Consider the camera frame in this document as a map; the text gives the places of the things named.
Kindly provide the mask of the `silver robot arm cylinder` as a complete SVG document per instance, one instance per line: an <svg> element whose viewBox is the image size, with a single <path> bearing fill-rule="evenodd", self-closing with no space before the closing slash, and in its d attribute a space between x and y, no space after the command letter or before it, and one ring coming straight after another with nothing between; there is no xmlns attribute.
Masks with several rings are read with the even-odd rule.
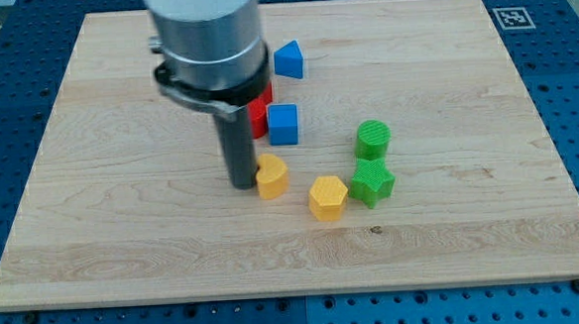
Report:
<svg viewBox="0 0 579 324"><path fill-rule="evenodd" d="M258 0L143 0L164 62L154 77L163 95L231 122L269 81Z"/></svg>

